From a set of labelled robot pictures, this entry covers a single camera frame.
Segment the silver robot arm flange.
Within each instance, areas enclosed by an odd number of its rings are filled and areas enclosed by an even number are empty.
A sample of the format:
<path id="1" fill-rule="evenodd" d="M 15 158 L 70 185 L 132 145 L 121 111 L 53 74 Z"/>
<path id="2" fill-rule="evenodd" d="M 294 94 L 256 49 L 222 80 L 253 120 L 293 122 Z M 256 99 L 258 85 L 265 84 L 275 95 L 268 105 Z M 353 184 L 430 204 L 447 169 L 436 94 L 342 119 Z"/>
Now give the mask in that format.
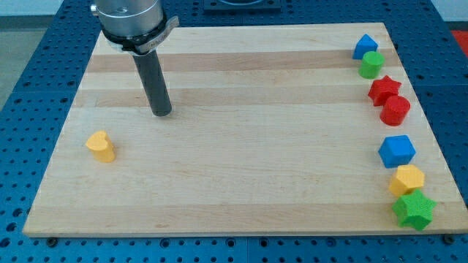
<path id="1" fill-rule="evenodd" d="M 161 0 L 95 0 L 90 10 L 110 46 L 134 56 L 155 51 L 179 26 L 177 16 L 166 15 Z"/>

